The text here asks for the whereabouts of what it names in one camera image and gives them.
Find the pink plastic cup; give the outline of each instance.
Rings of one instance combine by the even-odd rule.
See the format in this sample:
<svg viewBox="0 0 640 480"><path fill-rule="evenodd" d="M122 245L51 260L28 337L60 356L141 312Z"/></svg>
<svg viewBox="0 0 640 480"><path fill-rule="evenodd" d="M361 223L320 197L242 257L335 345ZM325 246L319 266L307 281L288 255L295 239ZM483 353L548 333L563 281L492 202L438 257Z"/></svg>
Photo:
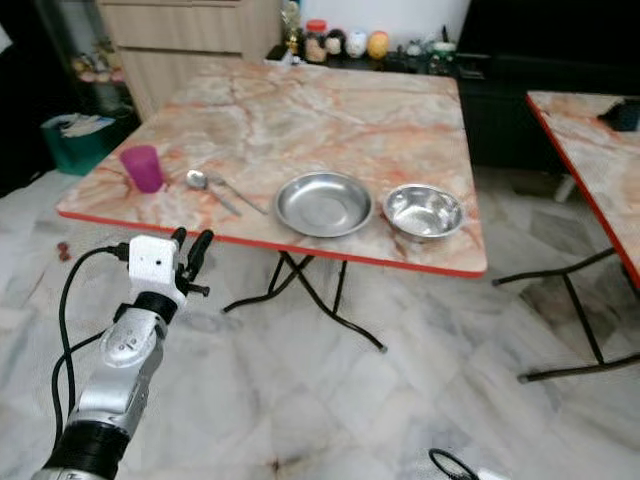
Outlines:
<svg viewBox="0 0 640 480"><path fill-rule="evenodd" d="M162 171L158 152L150 145L127 148L120 153L120 161L143 193L155 193L162 186Z"/></svg>

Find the white tiled floor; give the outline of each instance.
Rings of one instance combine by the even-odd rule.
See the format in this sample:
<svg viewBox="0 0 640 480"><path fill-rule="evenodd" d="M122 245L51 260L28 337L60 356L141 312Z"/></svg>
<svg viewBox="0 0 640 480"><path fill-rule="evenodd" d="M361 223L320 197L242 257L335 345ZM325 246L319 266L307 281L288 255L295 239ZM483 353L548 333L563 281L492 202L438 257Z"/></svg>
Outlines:
<svg viewBox="0 0 640 480"><path fill-rule="evenodd" d="M57 217L53 205L73 181L50 173L0 199L2 479L28 478L51 446L57 301L71 268L56 243L69 242L77 258L134 235ZM516 195L510 176L494 171L477 171L476 183L485 278L350 264L341 313L379 336L386 355L320 313L299 285L219 314L266 289L276 255L216 244L201 280L213 294L191 299L172 323L118 478L443 478L431 447L513 479L638 478L640 368L519 384L530 368L580 364L586 341L561 284L489 282L579 261L608 246L602 229L577 197ZM319 292L331 294L338 268L310 265ZM638 349L640 306L617 259L574 278L605 355ZM108 325L126 299L124 265L91 260L71 291L72 339ZM82 384L95 348L77 358Z"/></svg>

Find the red table edge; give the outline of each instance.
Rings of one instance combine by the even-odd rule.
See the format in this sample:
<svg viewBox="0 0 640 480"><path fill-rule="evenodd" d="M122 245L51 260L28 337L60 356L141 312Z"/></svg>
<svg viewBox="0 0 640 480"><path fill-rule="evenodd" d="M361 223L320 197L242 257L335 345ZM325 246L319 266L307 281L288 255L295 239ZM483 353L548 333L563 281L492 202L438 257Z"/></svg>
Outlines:
<svg viewBox="0 0 640 480"><path fill-rule="evenodd" d="M96 217L93 215L86 215L84 213L65 212L60 209L56 209L58 215L65 218L72 218L74 220L84 220L93 223L102 223L106 225L117 225L126 228L138 228L143 230L154 230L163 233L173 233L174 228L162 227L159 225L150 225L146 223L137 222L124 222L120 220L112 220L109 218ZM189 232L189 235L196 236L199 232ZM395 262L392 260L379 260L376 258L360 257L358 255L349 255L343 253L326 252L324 250L314 250L312 248L298 247L294 245L281 245L277 243L261 242L257 240L245 240L243 238L228 237L226 235L216 235L216 240L219 242L235 243L238 245L246 245L249 247L267 248L269 250L285 250L287 252L301 253L304 255L313 255L317 257L332 258L334 260L346 260L357 263L365 263L370 265L380 265L384 267L393 267L403 270L412 270L417 272L435 273L439 275L447 275L450 277L463 277L463 278L480 278L486 271L488 266L485 265L484 270L481 271L466 271L466 270L454 270L447 268L429 267L424 265L412 265L408 263Z"/></svg>
<svg viewBox="0 0 640 480"><path fill-rule="evenodd" d="M589 204L589 206L591 206L591 210L593 211L593 213L595 213L596 218L600 222L600 225L602 225L602 228L604 228L604 231L609 237L609 240L611 240L613 247L616 249L616 252L618 252L618 255L622 259L622 262L627 267L627 271L629 272L629 275L633 279L633 283L636 285L636 287L640 288L640 272L636 270L636 267L631 261L631 258L629 257L629 255L627 255L627 252L625 251L624 247L622 246L622 243L620 243L620 240L618 239L615 232L611 228L611 225L609 225L609 222L607 221L607 218L605 217L604 213L602 213L595 199L589 192L589 189L587 188L586 184L582 180L582 177L580 177L578 170L576 170L576 168L571 163L571 160L569 159L567 152L564 151L564 148L562 147L562 145L560 145L560 142L556 139L555 135L553 134L553 131L551 130L551 127L549 127L549 124L545 120L544 115L542 114L542 111L538 108L538 106L535 104L535 102L533 101L533 99L528 93L527 93L527 103L531 107L533 114L538 119L538 122L540 123L540 125L542 125L542 128L544 129L545 133L551 140L551 143L553 144L556 151L560 155L560 158L562 159L564 165L567 167L567 169L571 173L571 176L576 181L576 184L578 185L578 188L582 192L582 195L584 195L584 197L587 199L587 203Z"/></svg>

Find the marble table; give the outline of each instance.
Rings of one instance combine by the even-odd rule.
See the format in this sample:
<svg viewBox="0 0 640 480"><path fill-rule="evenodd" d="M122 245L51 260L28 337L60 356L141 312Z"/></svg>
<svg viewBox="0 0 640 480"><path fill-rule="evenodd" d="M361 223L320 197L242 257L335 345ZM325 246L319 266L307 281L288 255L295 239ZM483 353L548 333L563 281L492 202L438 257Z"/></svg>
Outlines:
<svg viewBox="0 0 640 480"><path fill-rule="evenodd" d="M620 97L530 92L527 100L613 247L569 267L493 280L497 286L530 278L561 277L596 361L582 367L534 370L518 378L524 383L606 372L640 363L640 353L605 359L570 279L570 274L617 253L636 288L640 287L640 133L616 132L598 119L620 102Z"/></svg>
<svg viewBox="0 0 640 480"><path fill-rule="evenodd" d="M640 132L598 120L621 97L530 92L528 101L640 287Z"/></svg>
<svg viewBox="0 0 640 480"><path fill-rule="evenodd" d="M59 203L65 217L190 232L211 228L218 241L478 277L487 268L460 99L449 78L338 71L322 67L203 62L196 77L100 163ZM156 147L166 184L140 193L119 161L134 145ZM271 208L289 179L333 170L361 180L376 200L362 230L317 239L263 216L223 187L241 208L230 214L206 192L184 182L190 169L218 172L252 201ZM381 202L394 187L425 183L463 203L465 223L454 236L424 244L395 233Z"/></svg>

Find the orange ball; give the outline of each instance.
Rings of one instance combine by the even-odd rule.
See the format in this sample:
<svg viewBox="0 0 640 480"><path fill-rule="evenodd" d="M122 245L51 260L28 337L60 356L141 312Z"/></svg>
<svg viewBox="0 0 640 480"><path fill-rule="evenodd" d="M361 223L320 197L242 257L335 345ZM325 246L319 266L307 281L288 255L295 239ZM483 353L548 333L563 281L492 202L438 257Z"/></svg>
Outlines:
<svg viewBox="0 0 640 480"><path fill-rule="evenodd" d="M369 56L375 60L381 60L387 55L388 51L389 35L380 30L373 32L367 44L367 53L369 53Z"/></svg>

